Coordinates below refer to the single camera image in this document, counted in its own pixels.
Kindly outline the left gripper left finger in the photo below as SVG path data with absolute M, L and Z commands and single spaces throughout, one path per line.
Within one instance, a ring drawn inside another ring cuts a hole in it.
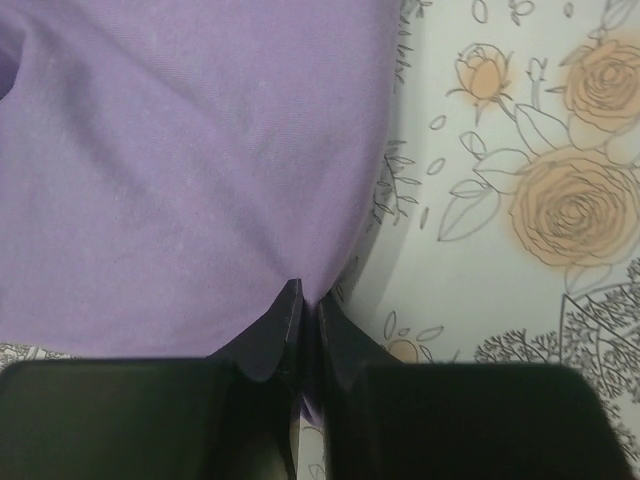
M 304 300 L 285 284 L 205 358 L 16 362 L 1 375 L 5 479 L 292 479 Z

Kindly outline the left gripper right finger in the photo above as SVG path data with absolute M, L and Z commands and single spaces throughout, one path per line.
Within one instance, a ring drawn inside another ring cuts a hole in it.
M 628 479 L 595 392 L 549 364 L 410 364 L 318 307 L 331 479 Z

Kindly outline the purple t shirt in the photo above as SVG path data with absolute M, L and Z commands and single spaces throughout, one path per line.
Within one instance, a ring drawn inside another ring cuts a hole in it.
M 205 356 L 369 212 L 396 1 L 5 1 L 1 339 Z

